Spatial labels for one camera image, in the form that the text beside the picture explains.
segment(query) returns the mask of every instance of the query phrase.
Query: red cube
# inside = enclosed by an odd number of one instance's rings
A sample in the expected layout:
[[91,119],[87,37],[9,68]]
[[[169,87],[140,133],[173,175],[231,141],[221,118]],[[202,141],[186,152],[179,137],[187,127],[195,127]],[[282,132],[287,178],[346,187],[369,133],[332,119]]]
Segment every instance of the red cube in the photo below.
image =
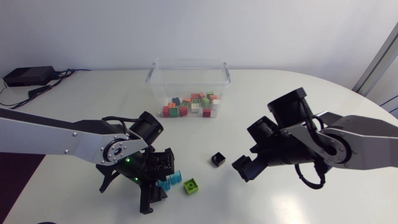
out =
[[203,117],[204,118],[209,118],[211,116],[211,109],[209,108],[204,108],[203,109]]
[[180,116],[185,116],[188,114],[188,108],[186,106],[180,107]]
[[168,106],[164,106],[162,114],[164,118],[168,118],[170,116],[170,108]]

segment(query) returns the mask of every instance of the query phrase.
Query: white wall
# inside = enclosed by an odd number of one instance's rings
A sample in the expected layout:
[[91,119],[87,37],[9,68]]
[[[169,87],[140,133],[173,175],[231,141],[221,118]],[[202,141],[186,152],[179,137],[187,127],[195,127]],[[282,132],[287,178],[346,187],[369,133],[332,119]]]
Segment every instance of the white wall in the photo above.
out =
[[156,57],[306,73],[351,88],[398,21],[396,0],[0,1],[13,68],[149,68]]

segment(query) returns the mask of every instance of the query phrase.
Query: cable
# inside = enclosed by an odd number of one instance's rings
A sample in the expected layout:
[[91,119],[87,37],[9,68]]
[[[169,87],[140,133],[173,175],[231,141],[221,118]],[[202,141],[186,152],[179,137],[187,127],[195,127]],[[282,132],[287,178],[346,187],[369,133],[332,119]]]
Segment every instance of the cable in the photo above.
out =
[[18,108],[18,107],[24,106],[25,104],[27,104],[28,102],[32,101],[32,100],[35,99],[36,97],[38,97],[38,96],[40,96],[41,94],[43,94],[43,93],[45,93],[45,92],[51,90],[53,87],[59,85],[59,84],[62,82],[63,79],[70,77],[73,73],[75,73],[75,72],[77,72],[77,71],[90,71],[90,70],[89,70],[89,69],[69,69],[69,68],[68,68],[68,69],[66,69],[66,70],[64,70],[64,71],[61,71],[61,72],[53,72],[53,74],[51,74],[52,79],[53,79],[53,80],[59,79],[59,80],[58,80],[57,82],[55,82],[54,84],[50,85],[48,89],[46,89],[46,90],[44,90],[44,91],[41,91],[41,92],[35,94],[34,96],[29,97],[28,99],[26,99],[26,100],[24,100],[24,101],[21,101],[21,102],[18,102],[18,103],[13,103],[13,104],[11,104],[11,105],[7,105],[7,104],[4,104],[4,103],[0,103],[0,105],[3,105],[3,106],[13,106],[12,108],[10,108],[10,109],[12,109],[12,110],[13,110],[13,109],[16,109],[16,108]]
[[382,103],[380,106],[385,105],[386,103],[390,102],[391,100],[393,100],[393,99],[395,99],[395,98],[397,98],[397,97],[398,97],[398,95],[394,96],[394,97],[391,98],[390,100],[387,100],[386,102]]

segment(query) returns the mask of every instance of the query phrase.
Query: black box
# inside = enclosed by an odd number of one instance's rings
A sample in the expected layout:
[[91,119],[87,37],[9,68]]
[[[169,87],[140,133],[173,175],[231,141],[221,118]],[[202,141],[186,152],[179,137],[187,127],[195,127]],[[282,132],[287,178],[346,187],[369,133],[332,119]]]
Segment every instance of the black box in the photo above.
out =
[[52,66],[16,68],[3,80],[7,86],[46,85],[51,80],[51,74],[55,72]]

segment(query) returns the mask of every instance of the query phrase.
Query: blue block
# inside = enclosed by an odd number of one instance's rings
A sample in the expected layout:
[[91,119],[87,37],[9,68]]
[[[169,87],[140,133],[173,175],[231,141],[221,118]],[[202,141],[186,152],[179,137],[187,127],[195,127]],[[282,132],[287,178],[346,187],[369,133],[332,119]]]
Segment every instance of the blue block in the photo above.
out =
[[174,174],[170,175],[170,181],[172,185],[181,183],[181,172],[179,170],[175,171]]
[[166,181],[158,180],[157,181],[157,186],[161,187],[164,191],[170,190],[170,179],[167,178]]

